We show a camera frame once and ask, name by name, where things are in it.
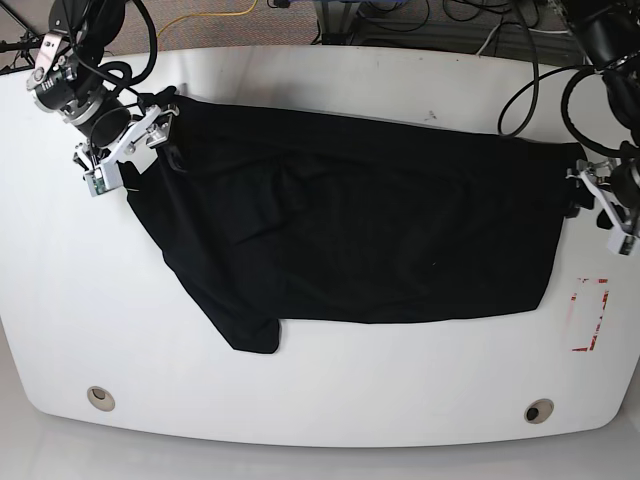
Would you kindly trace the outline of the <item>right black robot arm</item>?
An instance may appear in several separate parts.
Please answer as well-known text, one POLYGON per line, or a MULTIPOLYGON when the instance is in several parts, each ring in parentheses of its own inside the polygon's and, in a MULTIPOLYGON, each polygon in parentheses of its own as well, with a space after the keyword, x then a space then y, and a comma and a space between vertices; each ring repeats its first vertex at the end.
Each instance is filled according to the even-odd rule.
POLYGON ((105 48, 125 19, 123 1, 57 1, 49 31, 41 41, 26 82, 36 105, 56 112, 85 140, 73 160, 84 170, 92 195, 123 186, 120 166, 139 143, 155 149, 166 144, 179 108, 175 88, 143 94, 136 87, 152 73, 158 58, 155 24, 146 6, 134 4, 147 29, 149 57, 140 73, 118 60, 105 61, 105 48))

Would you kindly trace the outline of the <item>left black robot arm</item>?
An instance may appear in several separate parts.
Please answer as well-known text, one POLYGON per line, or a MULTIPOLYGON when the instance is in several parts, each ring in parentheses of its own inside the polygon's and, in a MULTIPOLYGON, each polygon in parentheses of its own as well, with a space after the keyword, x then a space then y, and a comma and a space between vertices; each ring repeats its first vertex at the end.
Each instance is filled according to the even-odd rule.
POLYGON ((554 1, 554 10, 589 60, 569 80, 561 98, 561 117, 571 135, 588 149, 620 164, 609 177, 610 191, 631 213, 631 231, 639 232, 639 6, 635 1, 554 1), (615 119, 631 140, 616 149, 582 134, 569 115, 569 100, 585 78, 598 75, 606 87, 615 119))

